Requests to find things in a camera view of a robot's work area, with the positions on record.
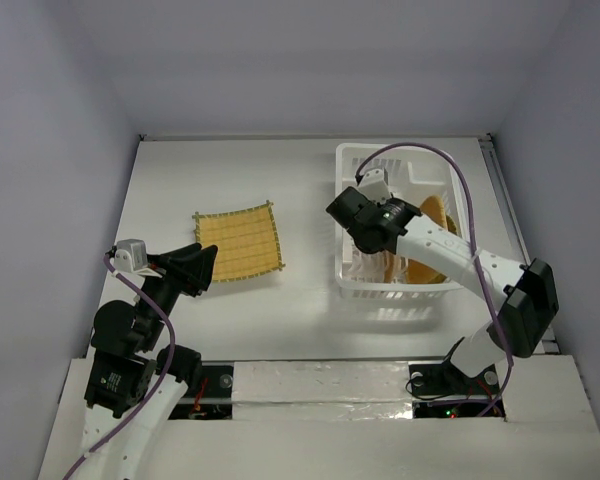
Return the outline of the rounded woven bamboo tray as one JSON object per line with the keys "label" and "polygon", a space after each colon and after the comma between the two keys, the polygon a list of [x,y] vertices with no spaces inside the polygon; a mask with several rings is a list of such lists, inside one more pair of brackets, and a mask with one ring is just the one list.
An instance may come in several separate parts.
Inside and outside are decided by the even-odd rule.
{"label": "rounded woven bamboo tray", "polygon": [[404,257],[389,251],[384,252],[384,283],[402,282],[405,278],[406,269],[407,260]]}

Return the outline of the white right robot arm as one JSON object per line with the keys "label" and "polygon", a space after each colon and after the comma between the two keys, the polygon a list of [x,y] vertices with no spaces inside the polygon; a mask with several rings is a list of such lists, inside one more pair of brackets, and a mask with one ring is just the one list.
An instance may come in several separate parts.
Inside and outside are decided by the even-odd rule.
{"label": "white right robot arm", "polygon": [[[529,357],[557,312],[546,263],[480,250],[400,199],[373,202],[350,187],[328,199],[291,195],[283,207],[283,272],[188,302],[176,316],[186,345],[213,360],[439,355],[442,384],[462,392],[492,364]],[[350,243],[428,263],[449,279],[443,297],[397,300],[390,285],[343,297],[337,260]]]}

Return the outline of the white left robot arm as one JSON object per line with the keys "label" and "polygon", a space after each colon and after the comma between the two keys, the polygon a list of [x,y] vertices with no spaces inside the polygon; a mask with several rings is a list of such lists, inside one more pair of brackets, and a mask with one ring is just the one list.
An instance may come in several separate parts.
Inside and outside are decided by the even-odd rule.
{"label": "white left robot arm", "polygon": [[109,301],[95,314],[81,455],[66,478],[142,477],[172,410],[200,388],[201,355],[177,345],[169,315],[181,296],[208,290],[217,253],[193,243],[150,254],[138,239],[105,253],[105,267],[135,299]]}

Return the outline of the square woven bamboo tray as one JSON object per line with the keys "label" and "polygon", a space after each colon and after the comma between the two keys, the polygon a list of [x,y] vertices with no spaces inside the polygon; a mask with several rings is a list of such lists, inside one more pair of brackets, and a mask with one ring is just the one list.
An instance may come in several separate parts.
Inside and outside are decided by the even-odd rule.
{"label": "square woven bamboo tray", "polygon": [[192,219],[196,241],[218,248],[213,283],[243,281],[284,269],[271,201],[230,212],[195,212]]}

